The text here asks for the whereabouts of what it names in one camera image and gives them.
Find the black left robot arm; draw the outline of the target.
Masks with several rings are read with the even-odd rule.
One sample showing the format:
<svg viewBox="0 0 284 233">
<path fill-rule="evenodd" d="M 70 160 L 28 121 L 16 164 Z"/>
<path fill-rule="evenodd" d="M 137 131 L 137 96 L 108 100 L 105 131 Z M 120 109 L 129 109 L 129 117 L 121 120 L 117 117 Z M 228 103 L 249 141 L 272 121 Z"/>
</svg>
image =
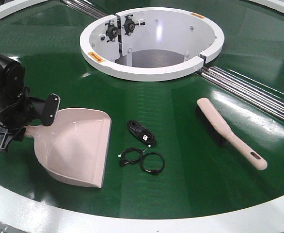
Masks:
<svg viewBox="0 0 284 233">
<path fill-rule="evenodd" d="M 35 119 L 52 125 L 59 109 L 56 94 L 46 100 L 30 96 L 24 77 L 25 68 L 18 61 L 0 54 L 0 151 L 7 151 L 13 140 L 23 140 L 27 125 Z"/>
</svg>

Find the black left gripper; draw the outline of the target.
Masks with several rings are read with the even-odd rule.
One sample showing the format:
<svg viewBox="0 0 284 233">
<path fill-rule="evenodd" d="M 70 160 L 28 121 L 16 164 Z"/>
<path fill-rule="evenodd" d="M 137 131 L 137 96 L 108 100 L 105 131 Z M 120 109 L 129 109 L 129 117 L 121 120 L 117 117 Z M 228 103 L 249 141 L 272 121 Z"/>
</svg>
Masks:
<svg viewBox="0 0 284 233">
<path fill-rule="evenodd" d="M 11 141 L 22 141 L 28 126 L 39 119 L 44 126 L 53 124 L 60 105 L 60 97 L 54 93 L 47 100 L 29 95 L 24 87 L 17 100 L 0 110 L 0 151 L 7 152 Z"/>
</svg>

